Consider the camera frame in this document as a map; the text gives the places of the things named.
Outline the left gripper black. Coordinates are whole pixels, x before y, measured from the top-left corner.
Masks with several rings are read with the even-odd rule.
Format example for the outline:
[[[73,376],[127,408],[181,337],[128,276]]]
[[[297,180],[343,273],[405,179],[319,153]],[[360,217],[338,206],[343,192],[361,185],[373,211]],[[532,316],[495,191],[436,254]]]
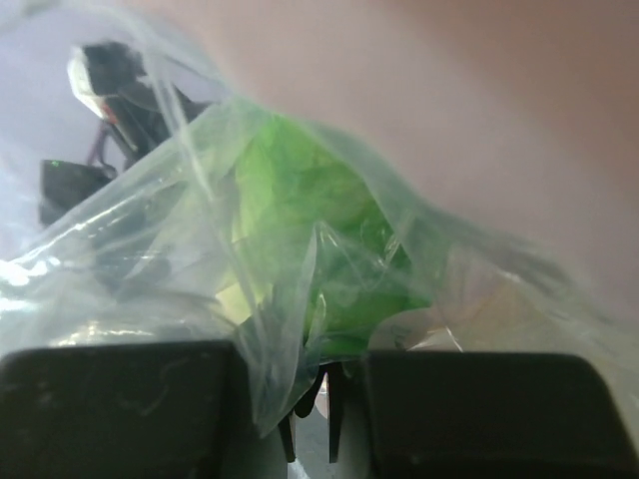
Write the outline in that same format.
[[[59,160],[40,162],[40,201],[38,220],[47,228],[108,188],[118,178],[111,165],[86,165]],[[119,199],[110,207],[97,210],[101,228],[134,230],[163,221],[170,213],[170,187],[139,192],[129,199]]]

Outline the clear zip top bag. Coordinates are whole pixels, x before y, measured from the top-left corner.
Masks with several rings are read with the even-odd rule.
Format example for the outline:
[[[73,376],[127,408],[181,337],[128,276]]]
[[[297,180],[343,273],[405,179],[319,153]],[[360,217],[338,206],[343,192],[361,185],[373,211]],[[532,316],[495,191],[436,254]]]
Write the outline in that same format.
[[[229,339],[268,430],[373,347],[555,352],[638,429],[638,330],[101,1],[1,5],[1,349]]]

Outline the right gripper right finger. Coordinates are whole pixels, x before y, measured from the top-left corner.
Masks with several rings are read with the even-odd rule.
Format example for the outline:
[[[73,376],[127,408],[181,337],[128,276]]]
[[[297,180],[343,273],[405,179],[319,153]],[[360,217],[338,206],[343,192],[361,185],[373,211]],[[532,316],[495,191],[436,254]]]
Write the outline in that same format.
[[[341,478],[634,478],[638,452],[586,360],[374,351],[327,369]]]

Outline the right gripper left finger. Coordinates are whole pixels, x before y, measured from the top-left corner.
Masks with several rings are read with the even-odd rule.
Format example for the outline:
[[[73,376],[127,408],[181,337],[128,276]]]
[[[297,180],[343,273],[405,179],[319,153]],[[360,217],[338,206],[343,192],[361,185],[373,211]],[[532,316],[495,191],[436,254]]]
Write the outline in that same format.
[[[1,362],[5,478],[284,478],[286,423],[262,434],[227,341],[21,350]]]

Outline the green polka dot toy food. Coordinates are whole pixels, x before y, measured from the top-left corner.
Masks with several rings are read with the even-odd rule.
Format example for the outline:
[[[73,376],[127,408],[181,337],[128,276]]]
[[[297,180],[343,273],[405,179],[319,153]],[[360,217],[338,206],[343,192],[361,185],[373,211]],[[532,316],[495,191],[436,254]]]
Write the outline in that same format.
[[[376,328],[433,304],[443,268],[430,230],[426,261],[404,243],[366,181],[295,122],[240,113],[212,159],[217,236],[228,266],[216,297],[256,361],[363,351]]]

